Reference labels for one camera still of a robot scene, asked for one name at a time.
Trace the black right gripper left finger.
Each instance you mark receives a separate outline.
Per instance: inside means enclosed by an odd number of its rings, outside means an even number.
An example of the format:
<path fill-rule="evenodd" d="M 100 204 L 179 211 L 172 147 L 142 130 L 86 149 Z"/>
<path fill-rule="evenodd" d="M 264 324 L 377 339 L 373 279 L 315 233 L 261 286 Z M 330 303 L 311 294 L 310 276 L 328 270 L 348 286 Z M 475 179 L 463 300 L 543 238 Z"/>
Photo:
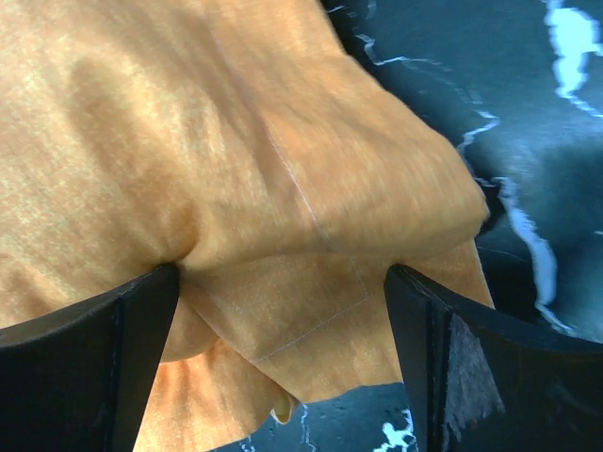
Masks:
<path fill-rule="evenodd" d="M 133 450 L 178 297 L 164 265 L 2 329 L 2 450 Z"/>

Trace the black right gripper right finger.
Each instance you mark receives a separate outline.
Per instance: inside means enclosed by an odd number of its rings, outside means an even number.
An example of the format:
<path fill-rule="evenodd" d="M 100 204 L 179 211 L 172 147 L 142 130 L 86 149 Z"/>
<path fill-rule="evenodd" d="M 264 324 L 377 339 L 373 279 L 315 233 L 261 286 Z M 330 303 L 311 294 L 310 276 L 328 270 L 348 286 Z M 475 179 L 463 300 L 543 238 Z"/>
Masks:
<path fill-rule="evenodd" d="M 421 451 L 598 451 L 602 346 L 505 315 L 415 270 L 384 293 Z"/>

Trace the white pillow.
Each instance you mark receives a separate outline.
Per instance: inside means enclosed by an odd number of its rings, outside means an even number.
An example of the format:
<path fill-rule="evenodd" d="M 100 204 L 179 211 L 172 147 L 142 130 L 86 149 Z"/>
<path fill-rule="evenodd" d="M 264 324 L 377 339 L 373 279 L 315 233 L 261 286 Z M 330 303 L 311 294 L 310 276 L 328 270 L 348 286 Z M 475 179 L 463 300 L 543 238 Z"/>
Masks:
<path fill-rule="evenodd" d="M 300 401 L 293 395 L 284 392 L 277 397 L 270 411 L 270 416 L 278 424 L 287 424 L 299 407 Z"/>

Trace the orange cartoon print pillowcase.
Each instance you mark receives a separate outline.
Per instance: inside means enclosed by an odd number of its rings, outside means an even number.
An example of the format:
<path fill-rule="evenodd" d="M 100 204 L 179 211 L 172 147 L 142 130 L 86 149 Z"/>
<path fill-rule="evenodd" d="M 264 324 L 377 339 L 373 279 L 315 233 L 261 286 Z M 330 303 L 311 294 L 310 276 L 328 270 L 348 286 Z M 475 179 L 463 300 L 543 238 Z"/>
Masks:
<path fill-rule="evenodd" d="M 139 451 L 400 380 L 387 269 L 490 305 L 487 214 L 317 1 L 1 5 L 1 323 L 178 265 Z"/>

